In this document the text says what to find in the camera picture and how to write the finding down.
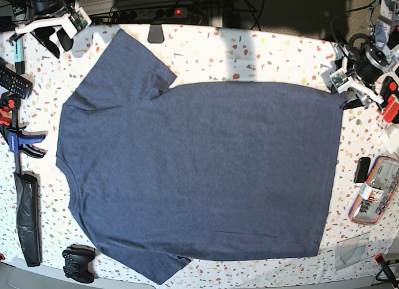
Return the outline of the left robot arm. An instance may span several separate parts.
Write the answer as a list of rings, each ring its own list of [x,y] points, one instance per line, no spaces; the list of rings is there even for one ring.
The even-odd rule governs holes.
[[[368,32],[353,35],[348,41],[338,40],[334,17],[330,23],[337,44],[337,60],[330,73],[330,90],[333,94],[347,93],[348,99],[341,108],[376,104],[385,110],[390,94],[386,89],[376,91],[381,76],[398,67],[398,0],[374,0],[366,6],[345,11],[368,11]]]

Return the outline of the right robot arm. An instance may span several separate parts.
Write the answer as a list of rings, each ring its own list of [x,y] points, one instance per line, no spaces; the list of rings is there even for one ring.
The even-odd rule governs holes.
[[[9,38],[14,44],[25,34],[31,34],[53,56],[60,57],[57,44],[50,37],[57,35],[65,52],[72,49],[74,36],[89,27],[91,18],[80,5],[81,0],[29,0],[32,14],[26,23],[15,28]]]

